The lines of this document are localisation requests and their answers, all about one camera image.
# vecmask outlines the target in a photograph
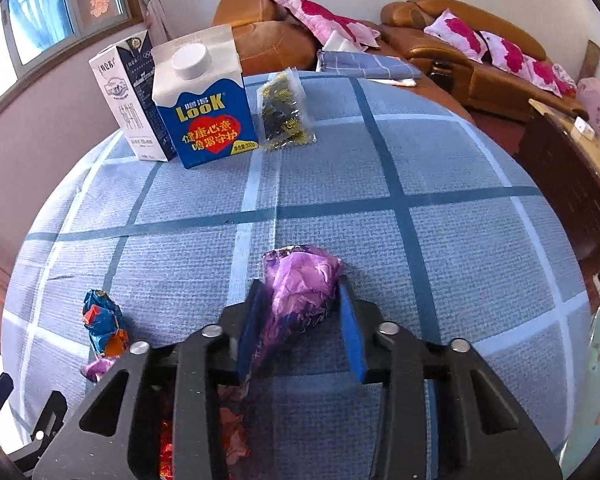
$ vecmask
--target crumpled purple wrapper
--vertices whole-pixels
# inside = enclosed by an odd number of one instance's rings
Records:
[[[98,357],[95,361],[81,367],[80,373],[92,383],[97,383],[117,360],[117,357]]]
[[[327,316],[342,272],[341,259],[309,245],[269,251],[262,261],[271,307],[254,355],[256,366],[272,348]]]

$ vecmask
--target transparent snack package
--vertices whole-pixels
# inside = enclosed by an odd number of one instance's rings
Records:
[[[315,142],[297,70],[278,72],[258,88],[258,121],[267,151]]]

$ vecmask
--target white cap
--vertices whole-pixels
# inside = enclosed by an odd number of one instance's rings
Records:
[[[181,79],[195,79],[211,66],[211,54],[202,43],[189,43],[171,56],[171,66]]]

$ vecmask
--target round table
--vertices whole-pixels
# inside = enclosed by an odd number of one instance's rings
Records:
[[[339,256],[355,293],[417,336],[471,341],[552,449],[586,366],[589,302],[531,178],[491,139],[403,89],[301,73],[317,142],[185,170],[135,160],[117,132],[34,222],[2,324],[10,405],[30,431],[52,390],[87,389],[81,306],[102,288],[132,339],[177,342],[242,301],[272,248]],[[245,79],[252,111],[266,75]],[[366,478],[379,391],[348,370],[337,316],[280,351],[250,393],[252,478]]]

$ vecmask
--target blue curtain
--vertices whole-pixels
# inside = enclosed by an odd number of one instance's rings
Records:
[[[73,33],[64,0],[9,0],[11,19],[41,50]]]

